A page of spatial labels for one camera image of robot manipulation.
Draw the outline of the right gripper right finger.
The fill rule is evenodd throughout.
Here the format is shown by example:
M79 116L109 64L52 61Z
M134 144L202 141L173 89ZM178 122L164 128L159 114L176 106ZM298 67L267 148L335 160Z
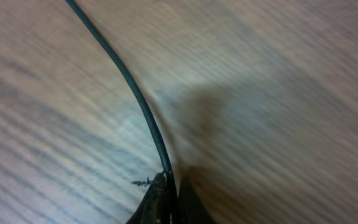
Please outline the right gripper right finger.
M181 179L178 201L183 224L217 224L201 202L189 177Z

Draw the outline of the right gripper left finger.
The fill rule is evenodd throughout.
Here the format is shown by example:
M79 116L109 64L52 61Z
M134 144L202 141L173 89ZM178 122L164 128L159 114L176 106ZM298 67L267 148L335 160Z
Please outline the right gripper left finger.
M149 187L126 224L170 224L170 205L166 177L157 173L153 180L134 180L133 185Z

